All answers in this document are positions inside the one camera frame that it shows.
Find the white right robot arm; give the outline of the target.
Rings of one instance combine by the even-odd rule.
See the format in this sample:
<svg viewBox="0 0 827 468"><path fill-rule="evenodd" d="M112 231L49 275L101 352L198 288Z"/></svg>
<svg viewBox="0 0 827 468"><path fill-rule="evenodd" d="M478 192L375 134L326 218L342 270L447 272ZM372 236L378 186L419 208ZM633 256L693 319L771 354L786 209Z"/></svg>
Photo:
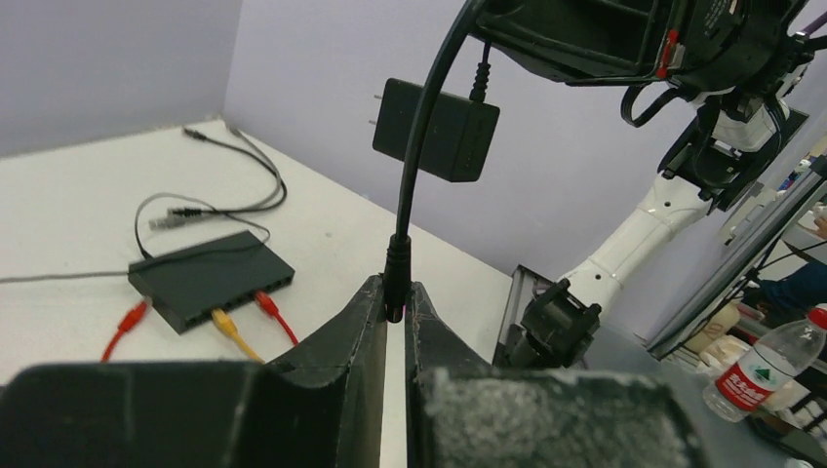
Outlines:
<svg viewBox="0 0 827 468"><path fill-rule="evenodd" d="M651 188L608 239L508 326L494 361L564 368L590 346L627 281L679 233L728 210L791 133L785 97L824 38L794 32L801 1L495 1L474 36L530 73L624 89L640 128L680 99L695 115Z"/></svg>

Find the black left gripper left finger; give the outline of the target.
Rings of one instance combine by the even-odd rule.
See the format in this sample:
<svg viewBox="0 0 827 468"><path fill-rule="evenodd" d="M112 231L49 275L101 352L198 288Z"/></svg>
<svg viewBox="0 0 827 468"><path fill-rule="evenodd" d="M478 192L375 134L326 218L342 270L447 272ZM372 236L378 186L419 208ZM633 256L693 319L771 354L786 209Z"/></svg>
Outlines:
<svg viewBox="0 0 827 468"><path fill-rule="evenodd" d="M5 467L375 467L387 326L368 278L267 364L55 364L1 396Z"/></svg>

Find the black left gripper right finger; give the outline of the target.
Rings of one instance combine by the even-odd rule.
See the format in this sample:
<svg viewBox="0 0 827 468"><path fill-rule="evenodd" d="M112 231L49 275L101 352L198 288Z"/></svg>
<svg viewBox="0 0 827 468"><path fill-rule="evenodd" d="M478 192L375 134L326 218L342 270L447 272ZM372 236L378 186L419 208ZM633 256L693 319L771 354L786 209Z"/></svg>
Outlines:
<svg viewBox="0 0 827 468"><path fill-rule="evenodd" d="M707 467L666 382L612 370L512 370L486 362L421 283L406 317L412 467Z"/></svg>

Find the black network switch box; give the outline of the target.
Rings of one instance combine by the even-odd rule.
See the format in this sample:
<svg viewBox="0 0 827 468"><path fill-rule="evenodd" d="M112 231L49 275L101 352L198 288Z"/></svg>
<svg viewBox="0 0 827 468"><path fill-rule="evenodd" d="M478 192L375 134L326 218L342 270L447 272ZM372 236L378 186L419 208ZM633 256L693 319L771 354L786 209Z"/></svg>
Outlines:
<svg viewBox="0 0 827 468"><path fill-rule="evenodd" d="M128 281L178 334L232 311L257 293L289 285L295 270L256 235L242 231L132 263Z"/></svg>

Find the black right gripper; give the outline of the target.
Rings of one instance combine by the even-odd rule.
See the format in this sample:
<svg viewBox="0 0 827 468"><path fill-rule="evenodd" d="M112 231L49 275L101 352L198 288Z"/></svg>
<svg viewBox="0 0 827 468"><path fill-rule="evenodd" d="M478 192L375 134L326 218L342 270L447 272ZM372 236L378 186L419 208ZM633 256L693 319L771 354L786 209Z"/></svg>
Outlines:
<svg viewBox="0 0 827 468"><path fill-rule="evenodd" d="M569 86L658 79L684 1L491 1L472 36L527 72Z"/></svg>

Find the small black wall plug adapter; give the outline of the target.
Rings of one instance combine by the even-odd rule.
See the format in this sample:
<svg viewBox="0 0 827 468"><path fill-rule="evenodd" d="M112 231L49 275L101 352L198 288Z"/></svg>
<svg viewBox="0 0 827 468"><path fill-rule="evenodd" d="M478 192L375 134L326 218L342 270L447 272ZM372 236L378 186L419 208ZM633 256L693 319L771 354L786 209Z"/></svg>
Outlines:
<svg viewBox="0 0 827 468"><path fill-rule="evenodd" d="M373 150L405 159L422 87L390 78L385 82L372 141ZM477 181L498 122L497 106L439 94L428 123L419 168L451 183Z"/></svg>

